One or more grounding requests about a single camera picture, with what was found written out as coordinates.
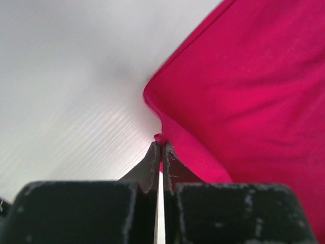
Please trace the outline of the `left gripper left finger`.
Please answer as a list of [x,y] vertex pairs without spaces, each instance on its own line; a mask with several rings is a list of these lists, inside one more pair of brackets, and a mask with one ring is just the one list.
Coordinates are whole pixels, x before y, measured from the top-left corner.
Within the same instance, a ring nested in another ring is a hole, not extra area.
[[156,243],[160,147],[116,181],[34,181],[3,204],[1,243]]

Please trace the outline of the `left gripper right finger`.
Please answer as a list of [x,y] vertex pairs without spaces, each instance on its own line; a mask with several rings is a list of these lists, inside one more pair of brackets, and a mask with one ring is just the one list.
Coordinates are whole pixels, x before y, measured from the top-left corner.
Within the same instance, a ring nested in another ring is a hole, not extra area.
[[279,184],[208,184],[162,148],[166,243],[317,243],[302,206]]

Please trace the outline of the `red t shirt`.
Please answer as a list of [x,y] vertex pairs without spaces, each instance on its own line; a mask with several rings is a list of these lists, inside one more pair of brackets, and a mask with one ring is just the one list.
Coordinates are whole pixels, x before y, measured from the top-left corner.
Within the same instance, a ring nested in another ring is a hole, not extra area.
[[324,243],[324,1],[223,1],[144,89],[206,182],[274,182]]

